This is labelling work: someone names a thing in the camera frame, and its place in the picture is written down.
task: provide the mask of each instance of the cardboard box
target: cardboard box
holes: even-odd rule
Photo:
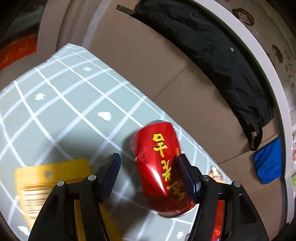
[[[209,78],[156,31],[116,10],[139,0],[113,0],[101,18],[89,51],[125,77],[182,126],[233,180],[243,183],[269,238],[283,227],[286,194],[280,179],[262,185],[235,115]],[[277,134],[276,121],[263,128],[262,144]]]

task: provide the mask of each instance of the screw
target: screw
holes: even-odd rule
[[[202,179],[207,182],[210,180],[210,177],[208,175],[203,175]]]
[[[241,184],[240,184],[240,182],[235,181],[235,182],[233,182],[233,186],[239,188],[241,186]]]
[[[63,186],[64,184],[65,184],[64,181],[58,181],[58,182],[57,182],[57,185],[58,185],[59,187]]]
[[[93,180],[95,180],[96,179],[96,175],[90,175],[89,177],[88,177],[88,180],[90,180],[90,181],[93,181]]]

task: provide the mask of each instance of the black cloth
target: black cloth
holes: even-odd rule
[[[241,44],[189,0],[141,0],[133,17],[166,37],[201,68],[240,122],[250,150],[256,150],[262,127],[274,116],[274,104],[264,76],[251,65],[254,61]]]

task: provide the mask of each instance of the blue cloth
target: blue cloth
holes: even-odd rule
[[[268,143],[254,154],[254,165],[261,183],[267,184],[281,176],[280,139]]]

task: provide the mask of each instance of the white heart pattern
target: white heart pattern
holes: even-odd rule
[[[182,238],[184,236],[184,232],[178,232],[178,234],[177,234],[177,238],[178,239],[180,239],[180,238]]]
[[[30,231],[28,230],[27,227],[24,226],[18,226],[19,230],[22,231],[25,235],[29,236],[30,235]]]
[[[110,121],[111,120],[111,113],[110,112],[99,112],[98,113],[98,116],[99,117],[102,117],[106,121]]]

